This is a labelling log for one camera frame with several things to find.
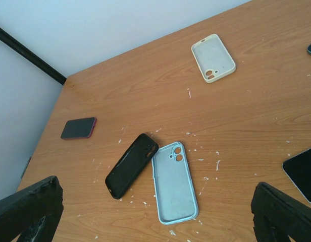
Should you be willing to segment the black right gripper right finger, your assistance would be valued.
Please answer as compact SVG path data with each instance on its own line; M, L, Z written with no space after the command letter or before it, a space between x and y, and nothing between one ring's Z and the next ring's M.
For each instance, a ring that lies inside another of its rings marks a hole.
M311 208L266 182L251 201L257 241L311 241Z

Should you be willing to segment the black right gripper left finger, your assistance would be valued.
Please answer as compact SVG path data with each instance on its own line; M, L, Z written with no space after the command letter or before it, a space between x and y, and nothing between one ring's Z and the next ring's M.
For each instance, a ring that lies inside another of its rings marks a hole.
M52 241L63 209L54 175L0 200L0 241Z

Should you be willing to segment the silver phone black screen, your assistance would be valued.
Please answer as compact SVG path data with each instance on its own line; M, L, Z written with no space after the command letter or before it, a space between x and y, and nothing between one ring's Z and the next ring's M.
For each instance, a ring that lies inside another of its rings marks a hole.
M282 169L305 199L311 203L311 148L285 160Z

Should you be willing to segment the magenta phone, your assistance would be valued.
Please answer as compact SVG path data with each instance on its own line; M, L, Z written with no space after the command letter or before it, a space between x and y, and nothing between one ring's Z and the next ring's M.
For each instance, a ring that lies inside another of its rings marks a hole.
M90 138L96 125L96 117L73 119L66 122L61 139Z

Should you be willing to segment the light blue phone case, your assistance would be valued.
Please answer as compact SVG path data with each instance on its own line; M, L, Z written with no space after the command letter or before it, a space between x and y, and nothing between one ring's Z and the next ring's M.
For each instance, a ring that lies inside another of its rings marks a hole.
M199 209L183 144L161 147L151 163L159 221L171 225L196 218Z

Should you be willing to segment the black phone case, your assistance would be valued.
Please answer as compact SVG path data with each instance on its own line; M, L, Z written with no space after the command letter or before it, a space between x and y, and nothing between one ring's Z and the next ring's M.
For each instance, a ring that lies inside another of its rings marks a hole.
M134 140L106 176L105 184L114 199L123 197L158 149L159 145L145 133Z

